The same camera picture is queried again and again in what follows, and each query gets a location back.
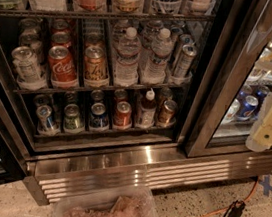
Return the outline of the white capped plastic bottle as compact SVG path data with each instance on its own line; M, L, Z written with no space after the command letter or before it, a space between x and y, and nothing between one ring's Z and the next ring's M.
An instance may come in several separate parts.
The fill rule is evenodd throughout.
M153 125L157 106L155 99L155 93L152 89L140 98L138 112L136 113L136 123L142 128L148 128Z

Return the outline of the stainless glass fridge door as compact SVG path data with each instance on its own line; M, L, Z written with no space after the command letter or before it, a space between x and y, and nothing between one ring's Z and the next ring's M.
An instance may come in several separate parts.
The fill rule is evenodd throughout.
M205 95L197 104L199 114L187 137L187 156L272 165L272 149L252 152L244 145L242 134L214 136L271 37L272 0L234 0L201 81Z

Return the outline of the copper can bottom shelf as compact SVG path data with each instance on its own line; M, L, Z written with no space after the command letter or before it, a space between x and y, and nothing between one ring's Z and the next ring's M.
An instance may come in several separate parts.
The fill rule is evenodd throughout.
M157 124L159 126L168 127L175 122L176 109L178 105L173 100L166 100L158 114L158 121Z

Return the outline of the clear water bottle right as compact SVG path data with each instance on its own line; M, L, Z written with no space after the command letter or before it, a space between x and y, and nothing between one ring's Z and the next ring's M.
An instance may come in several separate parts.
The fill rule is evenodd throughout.
M173 41L170 36L170 30L164 28L153 39L150 55L148 55L148 60L143 70L143 83L152 85L163 83L168 59L173 50Z

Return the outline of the clear water bottle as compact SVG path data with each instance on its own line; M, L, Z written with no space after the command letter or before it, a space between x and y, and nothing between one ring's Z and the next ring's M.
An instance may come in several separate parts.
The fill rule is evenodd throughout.
M170 30L164 28L153 39L150 55L148 55L148 60L143 70L143 83L152 85L163 83L168 59L173 50L173 41L170 36Z
M138 82L138 62L141 55L141 42L135 27L129 27L117 46L115 60L115 84L117 86L131 86Z

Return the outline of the red can bottom shelf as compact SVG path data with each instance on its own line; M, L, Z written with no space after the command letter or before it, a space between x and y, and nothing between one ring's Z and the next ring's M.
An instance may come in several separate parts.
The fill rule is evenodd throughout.
M113 126L116 129L124 130L132 126L132 108L128 102L119 102L114 110Z

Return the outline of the clear water bottle left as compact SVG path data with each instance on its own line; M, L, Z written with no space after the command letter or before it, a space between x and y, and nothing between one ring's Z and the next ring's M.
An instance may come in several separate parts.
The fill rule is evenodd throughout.
M115 60L115 84L117 86L131 86L138 82L138 62L141 55L141 42L135 27L129 27L117 46Z

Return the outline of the dark blue can bottom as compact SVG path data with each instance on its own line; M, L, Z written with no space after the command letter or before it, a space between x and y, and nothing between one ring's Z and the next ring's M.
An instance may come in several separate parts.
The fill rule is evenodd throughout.
M89 116L89 127L91 131L103 131L109 128L109 120L106 106L99 102L92 104Z

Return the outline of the green can bottom shelf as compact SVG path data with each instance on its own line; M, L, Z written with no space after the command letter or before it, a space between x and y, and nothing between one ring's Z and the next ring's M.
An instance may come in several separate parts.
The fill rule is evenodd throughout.
M69 104L64 108L63 129L66 133L78 134L85 130L84 122L80 116L77 104Z

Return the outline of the stainless fridge bottom grille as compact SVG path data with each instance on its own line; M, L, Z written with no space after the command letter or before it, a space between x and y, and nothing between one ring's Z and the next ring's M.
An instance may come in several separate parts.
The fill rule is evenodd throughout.
M28 164L23 183L39 205L108 188L163 189L272 174L272 150L188 158L177 147L48 157Z

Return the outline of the blue Pepsi can left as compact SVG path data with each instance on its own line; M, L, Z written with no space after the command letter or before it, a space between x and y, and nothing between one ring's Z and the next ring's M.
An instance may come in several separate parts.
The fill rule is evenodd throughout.
M255 111L259 102L257 97L252 95L248 95L242 100L242 105L240 105L240 109L237 112L236 116L239 120L247 120L251 114Z

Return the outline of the black power adapter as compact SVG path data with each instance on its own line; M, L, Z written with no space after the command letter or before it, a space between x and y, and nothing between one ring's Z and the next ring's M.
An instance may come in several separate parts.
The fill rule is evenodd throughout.
M236 202L235 205L231 208L227 217L241 217L246 204L244 201Z

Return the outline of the slim silver can front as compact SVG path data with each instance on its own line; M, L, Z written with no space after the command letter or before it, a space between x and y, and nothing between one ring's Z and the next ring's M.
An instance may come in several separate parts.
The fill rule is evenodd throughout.
M197 48L194 45L186 44L180 51L180 56L177 59L172 75L175 78L184 78L192 66L193 60L197 55Z

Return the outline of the clear plastic bin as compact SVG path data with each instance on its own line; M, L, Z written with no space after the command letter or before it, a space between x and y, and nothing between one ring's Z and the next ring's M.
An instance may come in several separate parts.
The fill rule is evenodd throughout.
M68 197L53 207L52 217L158 217L145 186L121 186Z

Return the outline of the orange LaCroix can front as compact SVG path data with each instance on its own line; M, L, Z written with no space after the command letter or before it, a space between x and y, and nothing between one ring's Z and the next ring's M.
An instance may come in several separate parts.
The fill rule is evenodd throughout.
M84 51L84 82L88 86L107 86L110 82L104 49L88 46Z

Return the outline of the red Coca-Cola can front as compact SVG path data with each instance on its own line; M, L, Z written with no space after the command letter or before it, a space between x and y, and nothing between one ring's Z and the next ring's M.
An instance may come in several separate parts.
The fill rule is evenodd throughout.
M58 45L49 50L49 66L51 83L54 88L74 88L78 85L73 55L67 47Z

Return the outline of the white silver can front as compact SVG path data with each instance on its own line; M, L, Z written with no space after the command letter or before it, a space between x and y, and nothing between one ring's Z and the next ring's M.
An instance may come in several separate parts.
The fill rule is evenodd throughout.
M29 91L47 86L46 75L39 65L37 55L29 47L20 46L11 53L17 73L17 84Z

